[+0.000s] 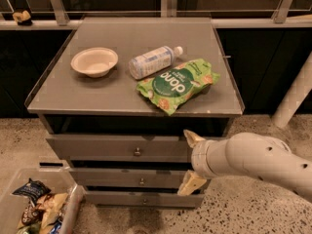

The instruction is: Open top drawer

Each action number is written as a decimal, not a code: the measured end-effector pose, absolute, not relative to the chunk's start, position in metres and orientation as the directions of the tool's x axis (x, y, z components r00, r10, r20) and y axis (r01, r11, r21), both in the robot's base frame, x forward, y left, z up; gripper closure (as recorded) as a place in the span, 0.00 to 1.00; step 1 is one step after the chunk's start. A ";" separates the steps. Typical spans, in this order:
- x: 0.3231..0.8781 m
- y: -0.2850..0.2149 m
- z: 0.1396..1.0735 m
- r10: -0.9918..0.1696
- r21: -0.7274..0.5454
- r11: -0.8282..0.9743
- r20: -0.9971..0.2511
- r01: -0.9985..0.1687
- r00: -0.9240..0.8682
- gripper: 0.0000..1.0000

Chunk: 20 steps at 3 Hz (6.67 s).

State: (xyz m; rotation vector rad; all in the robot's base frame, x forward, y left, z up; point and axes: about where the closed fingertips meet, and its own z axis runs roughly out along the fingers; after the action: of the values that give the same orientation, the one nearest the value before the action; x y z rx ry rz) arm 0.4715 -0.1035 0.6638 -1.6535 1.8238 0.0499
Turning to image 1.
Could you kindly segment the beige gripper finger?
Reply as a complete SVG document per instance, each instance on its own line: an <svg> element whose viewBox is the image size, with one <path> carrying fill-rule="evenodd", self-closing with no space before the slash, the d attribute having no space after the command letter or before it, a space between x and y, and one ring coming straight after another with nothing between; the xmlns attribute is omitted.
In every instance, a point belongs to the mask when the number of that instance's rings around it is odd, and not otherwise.
<svg viewBox="0 0 312 234"><path fill-rule="evenodd" d="M207 180L199 176L194 171L187 171L183 177L182 184L180 185L177 195L178 196L189 196L195 190L203 186Z"/></svg>
<svg viewBox="0 0 312 234"><path fill-rule="evenodd" d="M189 130L184 130L183 133L184 133L184 136L186 138L188 145L191 148L194 148L196 144L199 143L200 141L205 140L203 137L198 136L196 133L189 131Z"/></svg>

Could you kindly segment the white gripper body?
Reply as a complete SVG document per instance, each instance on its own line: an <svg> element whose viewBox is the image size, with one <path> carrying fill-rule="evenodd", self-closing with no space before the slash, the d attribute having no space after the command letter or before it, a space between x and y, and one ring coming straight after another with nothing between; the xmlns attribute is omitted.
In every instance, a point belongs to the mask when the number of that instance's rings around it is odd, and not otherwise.
<svg viewBox="0 0 312 234"><path fill-rule="evenodd" d="M229 172L225 156L226 140L201 140L193 147L191 164L201 177L212 179Z"/></svg>

